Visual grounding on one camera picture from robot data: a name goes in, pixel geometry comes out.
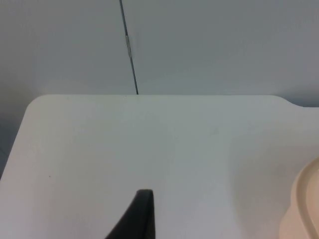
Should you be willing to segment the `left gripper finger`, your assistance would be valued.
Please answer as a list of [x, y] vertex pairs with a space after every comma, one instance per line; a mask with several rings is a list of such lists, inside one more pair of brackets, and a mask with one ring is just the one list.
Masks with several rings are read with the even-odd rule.
[[154, 193], [151, 189], [140, 189], [106, 239], [154, 239], [155, 237]]

